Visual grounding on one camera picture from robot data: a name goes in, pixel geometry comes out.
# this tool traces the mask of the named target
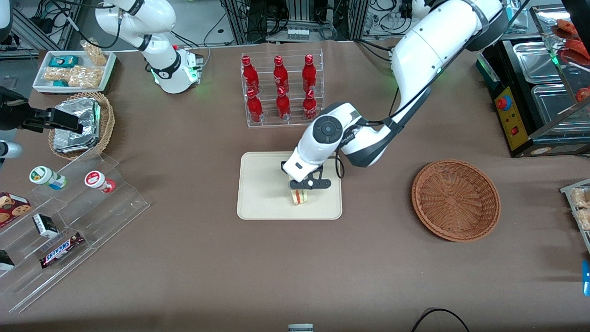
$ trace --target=snickers bar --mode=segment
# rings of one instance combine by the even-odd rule
[[[0,250],[0,270],[10,271],[12,269],[14,269],[14,263],[5,250]]]
[[[53,220],[51,220],[51,218],[48,216],[37,213],[33,216],[33,221],[35,222],[35,227],[37,228],[39,235],[49,237],[51,239],[55,235],[59,234],[57,227],[53,223]]]
[[[82,243],[82,242],[84,242],[84,239],[82,238],[80,233],[76,233],[71,238],[69,238],[67,241],[62,243],[59,247],[57,247],[54,251],[50,252],[44,258],[41,258],[39,260],[39,262],[41,263],[41,268],[44,269],[44,268],[50,266],[51,264],[53,264],[54,262],[58,261],[66,253],[68,253],[69,251],[74,249],[74,247],[76,245],[78,245],[79,243]]]

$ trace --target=yellow control panel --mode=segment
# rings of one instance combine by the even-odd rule
[[[508,140],[508,145],[510,145],[510,150],[514,151],[528,141],[529,136],[526,133],[524,124],[522,124],[510,87],[507,87],[498,98],[494,99],[494,103],[504,128],[504,135]]]

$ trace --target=white container with green lid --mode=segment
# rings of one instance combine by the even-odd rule
[[[65,176],[59,175],[45,166],[33,168],[29,175],[29,180],[34,184],[46,185],[55,190],[62,189],[68,183]]]

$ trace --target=aluminum foil package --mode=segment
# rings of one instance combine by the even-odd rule
[[[100,104],[94,98],[78,98],[66,100],[55,108],[79,117],[83,126],[82,134],[55,130],[53,147],[57,152],[68,153],[84,151],[98,144],[100,139]]]

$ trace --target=white container with red lid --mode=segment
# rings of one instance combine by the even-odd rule
[[[101,190],[104,193],[110,193],[116,187],[116,184],[112,179],[105,177],[104,174],[99,171],[91,171],[86,174],[84,183],[90,188]]]

